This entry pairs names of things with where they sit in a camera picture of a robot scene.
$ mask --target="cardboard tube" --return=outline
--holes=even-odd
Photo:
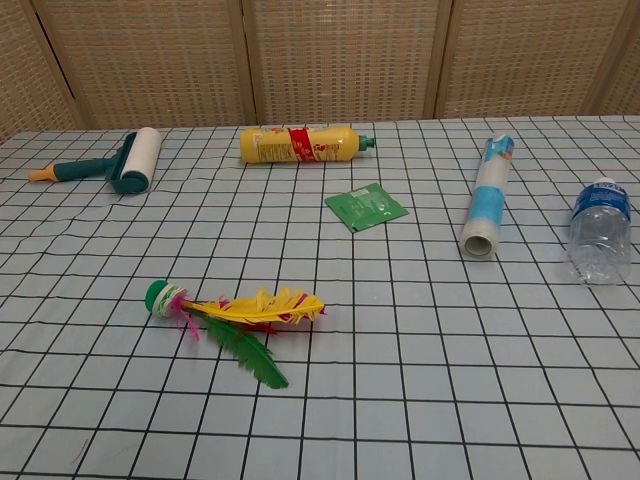
[[[500,224],[512,153],[511,137],[499,135],[487,140],[467,223],[460,235],[460,248],[471,256],[491,255],[500,244]]]

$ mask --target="yellow squeeze bottle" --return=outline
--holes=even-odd
[[[348,162],[375,146],[375,138],[358,135],[350,127],[250,128],[240,136],[240,153],[247,163]]]

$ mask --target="woven screen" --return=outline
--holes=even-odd
[[[436,114],[579,113],[626,3],[456,2]]]
[[[640,28],[630,40],[609,87],[603,114],[640,115]]]
[[[422,118],[438,0],[244,5],[259,121]]]
[[[242,97],[247,100],[248,95],[252,102],[251,92],[241,91],[239,78],[246,49],[244,43],[234,44],[234,19],[226,0],[36,4],[95,127],[239,125],[251,120],[247,111],[253,106],[243,105]]]
[[[20,131],[74,127],[35,33],[19,0],[0,1],[0,143]]]

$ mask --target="plastic water bottle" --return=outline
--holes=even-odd
[[[599,178],[576,200],[567,251],[585,283],[617,284],[629,275],[631,206],[614,180]]]

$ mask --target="lint roller handle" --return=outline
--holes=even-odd
[[[78,160],[77,162],[56,163],[43,170],[34,170],[29,173],[29,181],[49,180],[52,182],[66,182],[80,178],[104,175],[113,167],[117,155],[112,158],[92,158]]]

